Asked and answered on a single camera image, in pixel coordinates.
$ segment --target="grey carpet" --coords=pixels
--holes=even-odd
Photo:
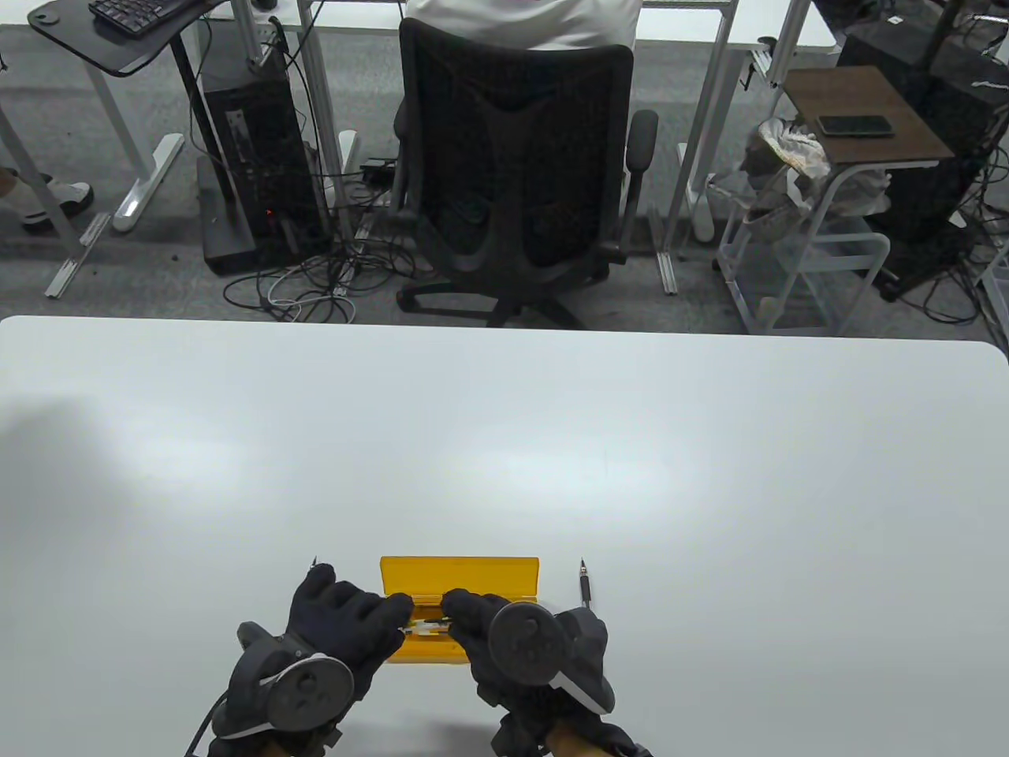
[[[357,128],[362,156],[395,154],[391,119],[402,95],[395,37],[322,34],[339,128]],[[132,176],[125,156],[82,64],[23,27],[0,30],[0,50],[10,71],[0,75],[0,98],[28,149],[43,170],[90,182],[96,210],[114,210]],[[634,107],[653,108],[661,117],[658,154],[646,184],[645,201],[667,207],[676,180],[673,145],[685,140],[700,93],[708,51],[694,45],[641,45],[637,50]],[[829,65],[804,59],[799,65]],[[188,132],[186,99],[171,55],[125,80],[149,133]],[[301,83],[294,77],[304,109]],[[767,114],[770,93],[758,85],[737,93],[717,170],[742,155],[749,130]],[[195,160],[192,144],[180,154],[136,228],[108,233],[61,301],[42,291],[63,260],[53,237],[26,235],[15,218],[0,212],[0,317],[14,314],[129,316],[162,318],[259,319],[221,297],[225,284],[203,264],[200,248]],[[79,228],[85,220],[76,222]],[[743,329],[728,292],[709,267],[709,252],[687,250],[677,274],[680,296],[665,297],[652,257],[636,257],[614,269],[607,283],[572,295],[567,304],[593,328],[674,332],[735,333]],[[842,283],[855,286],[856,280]],[[399,283],[357,299],[363,323],[459,324],[430,316],[408,316],[395,304]],[[236,296],[241,295],[239,288]],[[964,312],[968,303],[943,285],[934,305]],[[520,325],[543,325],[533,317]],[[887,305],[874,293],[865,300],[850,330],[858,336],[985,339],[982,324],[955,328],[933,323],[902,304]]]

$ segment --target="office chair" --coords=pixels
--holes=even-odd
[[[584,328],[556,297],[626,262],[655,150],[653,111],[636,113],[628,136],[634,55],[622,45],[504,49],[410,18],[400,46],[406,97],[395,124],[391,208],[448,280],[407,287],[400,308],[499,327],[528,307],[561,327]],[[447,293],[496,304],[470,311],[418,302]]]

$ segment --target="wrist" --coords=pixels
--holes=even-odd
[[[262,749],[259,750],[259,753],[255,757],[290,757],[290,755],[287,749],[270,739],[262,746]]]
[[[547,733],[547,749],[555,756],[571,754],[575,751],[578,742],[585,744],[584,739],[572,731],[571,727],[564,721],[558,721]]]

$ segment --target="pen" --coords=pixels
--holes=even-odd
[[[592,589],[588,585],[588,570],[585,569],[585,560],[581,561],[578,569],[578,582],[581,583],[581,606],[585,610],[592,609]]]
[[[438,636],[447,634],[452,621],[441,618],[432,621],[411,621],[410,625],[401,629],[406,636]]]

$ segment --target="black phone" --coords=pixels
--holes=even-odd
[[[893,136],[893,125],[883,116],[819,116],[824,136]]]

